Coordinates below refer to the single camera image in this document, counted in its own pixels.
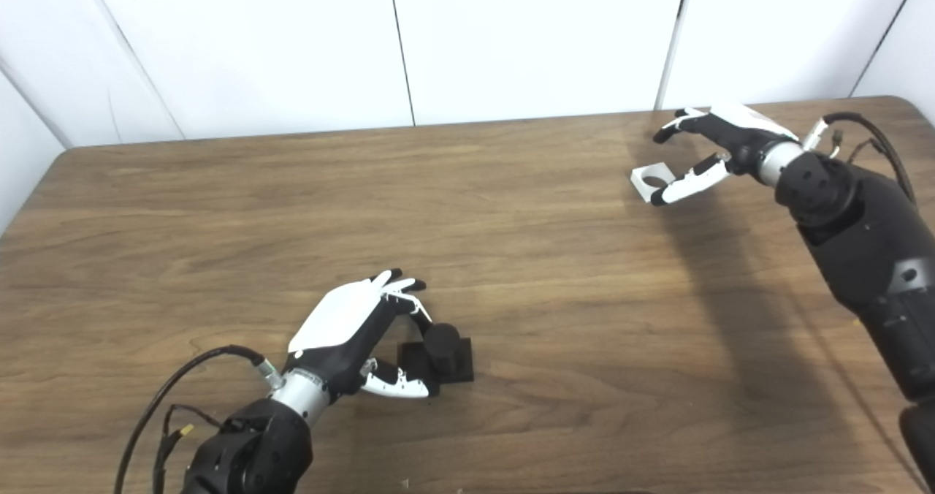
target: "hole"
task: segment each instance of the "hole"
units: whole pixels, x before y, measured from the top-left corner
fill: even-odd
[[[649,185],[650,187],[655,187],[658,189],[661,189],[668,185],[667,183],[665,183],[665,180],[662,180],[662,178],[657,178],[654,175],[648,175],[647,177],[644,177],[644,182],[646,185]]]

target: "white wall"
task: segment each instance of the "white wall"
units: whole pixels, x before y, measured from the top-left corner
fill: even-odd
[[[848,97],[902,0],[687,0],[664,108]]]
[[[63,150],[0,74],[0,234]]]
[[[679,1],[0,0],[0,67],[66,145],[792,101],[902,0]]]
[[[652,109],[679,0],[395,0],[417,124]]]
[[[411,125],[393,0],[104,0],[187,138]]]
[[[97,0],[0,0],[0,61],[73,145],[180,139]]]
[[[891,94],[935,124],[935,0],[907,0],[855,95]]]

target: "black square base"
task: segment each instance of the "black square base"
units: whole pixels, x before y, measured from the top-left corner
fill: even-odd
[[[462,338],[454,352],[455,368],[451,375],[441,375],[434,367],[424,342],[403,342],[398,349],[398,364],[410,379],[423,379],[439,384],[470,383],[474,381],[474,354],[470,338]]]

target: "white plastic piece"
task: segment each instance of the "white plastic piece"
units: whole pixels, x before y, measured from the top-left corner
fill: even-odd
[[[630,182],[633,183],[633,187],[637,188],[637,192],[640,192],[642,199],[644,199],[644,202],[647,204],[652,196],[652,192],[656,192],[661,188],[652,187],[652,185],[644,181],[644,178],[659,178],[659,180],[665,181],[666,185],[675,181],[675,175],[669,170],[668,165],[661,161],[659,161],[658,164],[646,165],[645,167],[633,169],[633,172],[630,174]]]
[[[380,303],[384,281],[351,282],[325,294],[289,341],[289,353],[350,340]]]
[[[383,395],[385,398],[427,398],[428,387],[419,379],[412,381],[406,380],[406,372],[400,369],[397,375],[397,383],[389,384],[373,376],[367,375],[367,383],[361,390],[370,392],[374,395]]]
[[[770,118],[767,118],[765,115],[760,114],[750,107],[746,107],[744,104],[738,104],[738,102],[724,102],[724,104],[716,104],[711,107],[710,113],[712,115],[717,115],[721,120],[727,121],[729,124],[741,127],[744,129],[760,129],[767,132],[776,132],[776,134],[782,134],[786,137],[790,137],[795,141],[798,141],[798,137],[795,134],[792,134],[792,131],[786,129],[782,125],[778,124],[775,121],[772,121]]]
[[[695,168],[688,169],[685,176],[675,180],[665,187],[662,192],[662,201],[667,204],[678,202],[682,198],[691,197],[696,192],[701,192],[714,187],[723,180],[730,178],[728,164],[724,160],[719,160],[717,164],[712,165],[701,174],[695,174]]]

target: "black arm segment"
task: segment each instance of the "black arm segment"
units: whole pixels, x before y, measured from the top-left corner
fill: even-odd
[[[832,295],[864,324],[915,403],[899,425],[935,487],[935,237],[895,181],[813,153],[786,167],[776,200],[798,222]]]
[[[292,494],[311,458],[305,421],[263,398],[227,418],[198,447],[181,494]]]

